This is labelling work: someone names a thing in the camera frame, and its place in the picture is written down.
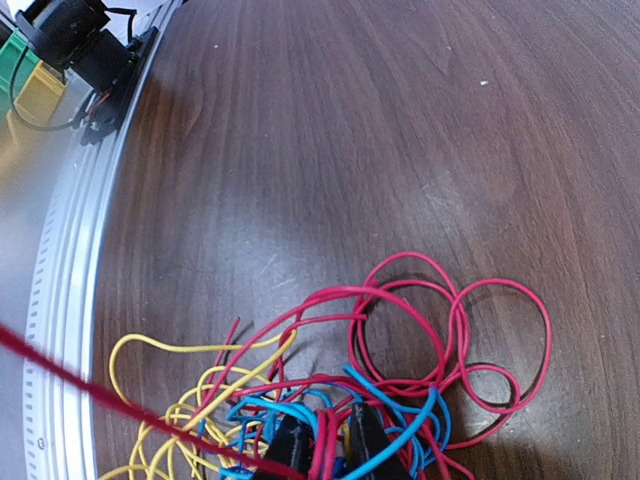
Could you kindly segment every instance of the wood grain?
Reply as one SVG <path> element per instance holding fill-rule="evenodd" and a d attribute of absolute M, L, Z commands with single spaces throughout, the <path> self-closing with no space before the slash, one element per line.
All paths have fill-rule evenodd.
<path fill-rule="evenodd" d="M 191 0 L 127 142 L 95 378 L 108 382 L 126 333 L 219 342 L 236 317 L 257 328 L 418 250 L 460 286 L 524 282 L 554 321 L 541 395 L 454 458 L 478 479 L 640 478 L 638 78 L 631 1 Z M 472 359 L 526 385 L 541 322 L 521 298 L 491 293 L 474 298 Z M 437 298 L 406 296 L 444 333 Z M 391 309 L 367 335 L 389 375 L 433 365 L 420 361 L 425 336 Z M 303 341 L 292 376 L 346 360 L 343 325 Z M 119 365 L 131 397 L 161 411 L 211 362 L 130 347 Z M 504 399 L 501 379 L 474 382 Z M 456 438 L 489 420 L 461 390 L 448 399 Z M 95 422 L 100 471 L 126 463 L 137 427 L 100 410 Z"/>

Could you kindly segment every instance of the yellow block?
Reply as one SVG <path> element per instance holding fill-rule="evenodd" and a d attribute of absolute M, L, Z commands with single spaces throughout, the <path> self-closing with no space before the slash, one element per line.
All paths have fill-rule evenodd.
<path fill-rule="evenodd" d="M 16 109 L 30 123 L 46 126 L 58 108 L 65 86 L 38 63 L 16 98 Z M 0 181 L 25 163 L 40 145 L 41 132 L 23 125 L 12 111 L 0 124 Z"/>

